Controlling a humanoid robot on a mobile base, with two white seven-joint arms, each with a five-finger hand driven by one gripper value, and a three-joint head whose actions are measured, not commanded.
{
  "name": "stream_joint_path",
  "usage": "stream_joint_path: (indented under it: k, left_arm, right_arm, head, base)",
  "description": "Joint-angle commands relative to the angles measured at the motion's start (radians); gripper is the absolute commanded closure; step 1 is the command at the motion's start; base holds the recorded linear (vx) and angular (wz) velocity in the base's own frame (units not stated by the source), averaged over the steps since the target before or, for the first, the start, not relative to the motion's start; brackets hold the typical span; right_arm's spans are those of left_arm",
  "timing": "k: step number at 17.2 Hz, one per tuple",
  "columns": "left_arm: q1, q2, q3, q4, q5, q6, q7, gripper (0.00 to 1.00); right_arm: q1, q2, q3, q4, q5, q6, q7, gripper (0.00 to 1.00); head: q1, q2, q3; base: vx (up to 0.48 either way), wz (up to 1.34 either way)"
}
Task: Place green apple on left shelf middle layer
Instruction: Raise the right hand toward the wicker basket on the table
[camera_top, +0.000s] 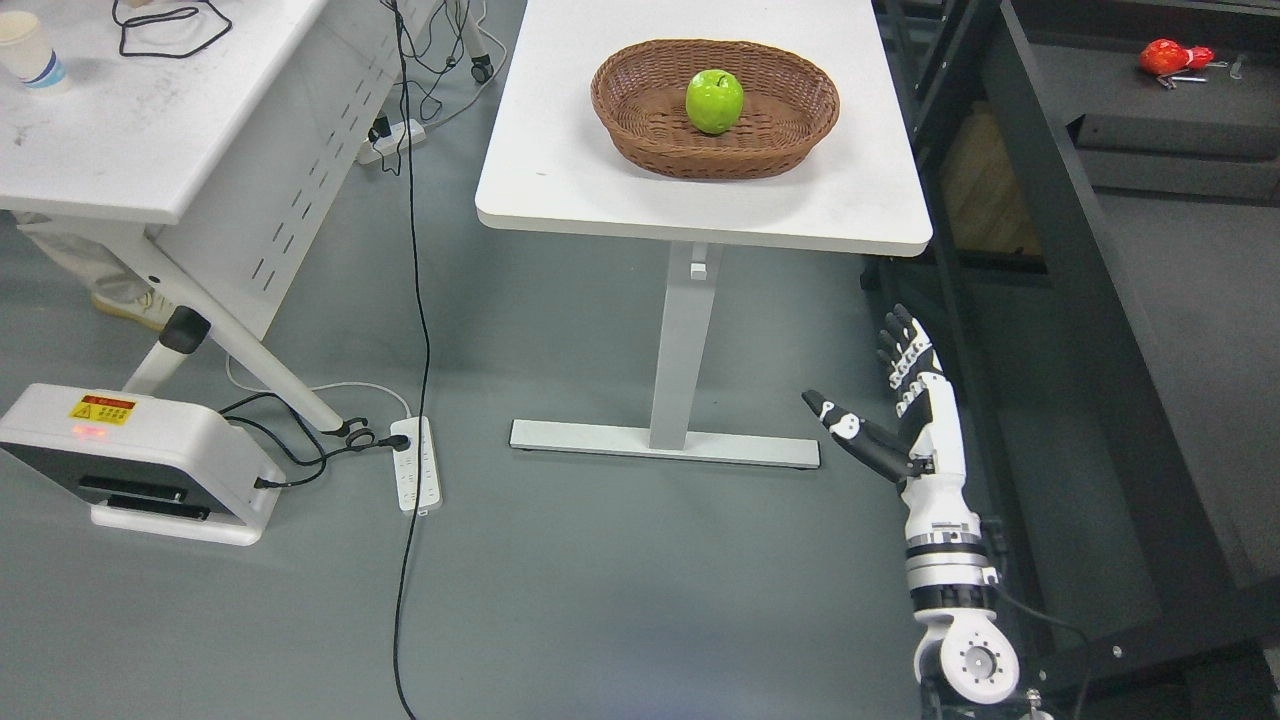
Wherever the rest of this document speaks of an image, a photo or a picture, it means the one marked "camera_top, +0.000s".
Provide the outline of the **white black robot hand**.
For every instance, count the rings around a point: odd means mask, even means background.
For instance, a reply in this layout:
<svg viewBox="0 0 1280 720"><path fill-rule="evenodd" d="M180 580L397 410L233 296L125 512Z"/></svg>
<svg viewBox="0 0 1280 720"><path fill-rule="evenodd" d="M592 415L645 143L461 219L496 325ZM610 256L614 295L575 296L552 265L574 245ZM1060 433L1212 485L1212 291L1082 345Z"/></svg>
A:
<svg viewBox="0 0 1280 720"><path fill-rule="evenodd" d="M961 507L966 456L954 387L932 338L901 304L884 316L878 355L899 419L895 430L840 407L815 389L803 400L835 443L864 466L893 482L910 509L933 503Z"/></svg>

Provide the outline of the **white robot forearm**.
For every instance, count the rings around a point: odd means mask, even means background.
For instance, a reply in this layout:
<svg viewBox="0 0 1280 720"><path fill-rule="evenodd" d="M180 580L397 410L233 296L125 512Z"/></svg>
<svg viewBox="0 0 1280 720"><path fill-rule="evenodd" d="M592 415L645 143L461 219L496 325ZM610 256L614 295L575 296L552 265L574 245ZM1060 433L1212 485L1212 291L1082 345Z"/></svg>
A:
<svg viewBox="0 0 1280 720"><path fill-rule="evenodd" d="M995 584L979 518L961 501L908 511L906 582L924 635L913 655L928 703L993 706L1020 682L1018 655L997 628Z"/></svg>

